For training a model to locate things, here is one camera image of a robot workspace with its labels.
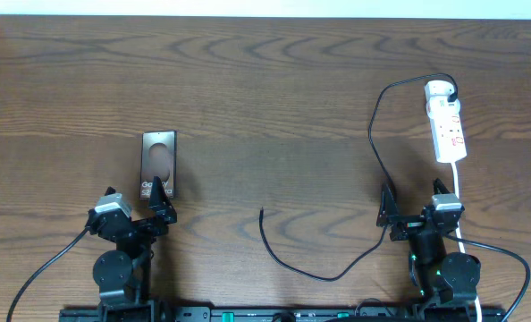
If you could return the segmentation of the bronze Galaxy smartphone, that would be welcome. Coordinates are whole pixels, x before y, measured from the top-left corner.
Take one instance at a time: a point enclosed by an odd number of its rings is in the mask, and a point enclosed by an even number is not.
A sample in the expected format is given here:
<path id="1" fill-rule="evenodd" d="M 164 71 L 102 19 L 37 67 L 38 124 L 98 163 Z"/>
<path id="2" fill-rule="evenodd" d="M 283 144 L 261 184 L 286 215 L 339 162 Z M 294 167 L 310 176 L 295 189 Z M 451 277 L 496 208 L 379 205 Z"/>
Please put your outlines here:
<path id="1" fill-rule="evenodd" d="M 148 199 L 154 177 L 169 198 L 174 197 L 176 176 L 176 131 L 152 131 L 142 135 L 139 196 Z"/>

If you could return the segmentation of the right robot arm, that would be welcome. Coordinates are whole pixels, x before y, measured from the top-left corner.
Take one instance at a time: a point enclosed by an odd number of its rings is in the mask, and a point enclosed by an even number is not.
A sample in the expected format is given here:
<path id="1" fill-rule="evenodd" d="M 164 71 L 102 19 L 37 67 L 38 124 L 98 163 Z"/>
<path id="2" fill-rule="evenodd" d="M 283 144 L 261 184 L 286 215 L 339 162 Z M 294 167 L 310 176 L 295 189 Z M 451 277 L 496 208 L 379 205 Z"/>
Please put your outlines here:
<path id="1" fill-rule="evenodd" d="M 408 216 L 399 211 L 391 188 L 384 184 L 376 225 L 389 229 L 393 242 L 409 243 L 409 272 L 423 300 L 407 314 L 457 321 L 469 313 L 468 305 L 477 297 L 481 264 L 472 255 L 446 250 L 443 238 L 456 230 L 464 207 L 441 180 L 433 186 L 431 202 L 420 214 Z"/>

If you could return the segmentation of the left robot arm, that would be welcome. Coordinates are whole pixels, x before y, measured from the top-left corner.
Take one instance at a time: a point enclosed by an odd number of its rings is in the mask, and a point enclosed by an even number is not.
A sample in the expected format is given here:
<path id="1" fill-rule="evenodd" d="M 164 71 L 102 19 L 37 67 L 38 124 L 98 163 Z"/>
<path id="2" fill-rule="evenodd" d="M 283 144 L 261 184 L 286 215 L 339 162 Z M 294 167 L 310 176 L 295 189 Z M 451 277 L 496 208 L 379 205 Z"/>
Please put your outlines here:
<path id="1" fill-rule="evenodd" d="M 115 244 L 115 249 L 99 256 L 93 266 L 93 278 L 99 287 L 100 321 L 174 320 L 169 305 L 150 295 L 152 244 L 177 222 L 177 212 L 157 176 L 148 208 L 154 215 L 132 220 L 130 204 L 110 187 L 88 212 L 88 232 Z"/>

